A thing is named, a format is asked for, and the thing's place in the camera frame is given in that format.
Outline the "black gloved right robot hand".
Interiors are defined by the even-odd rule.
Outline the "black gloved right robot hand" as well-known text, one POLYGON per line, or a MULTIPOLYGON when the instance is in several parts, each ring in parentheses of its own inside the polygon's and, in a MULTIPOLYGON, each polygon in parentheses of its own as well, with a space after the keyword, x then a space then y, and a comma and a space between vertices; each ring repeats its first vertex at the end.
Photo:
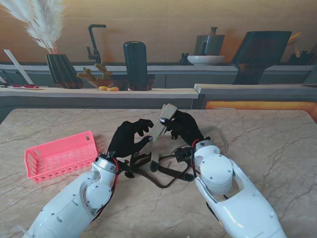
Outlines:
POLYGON ((195 119, 188 113, 177 110, 172 119, 161 117, 159 121, 166 126, 167 131, 170 131, 173 140, 181 137, 190 146, 195 141, 204 140, 195 119))

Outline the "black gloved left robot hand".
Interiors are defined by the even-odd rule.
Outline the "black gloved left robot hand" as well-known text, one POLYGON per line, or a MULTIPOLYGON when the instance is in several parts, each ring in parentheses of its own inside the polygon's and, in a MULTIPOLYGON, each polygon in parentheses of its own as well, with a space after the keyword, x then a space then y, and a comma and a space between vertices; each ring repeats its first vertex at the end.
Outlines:
POLYGON ((154 126, 149 119, 139 119, 136 122, 123 122, 114 133, 107 152, 116 158, 125 158, 142 150, 151 140, 145 136, 154 126))

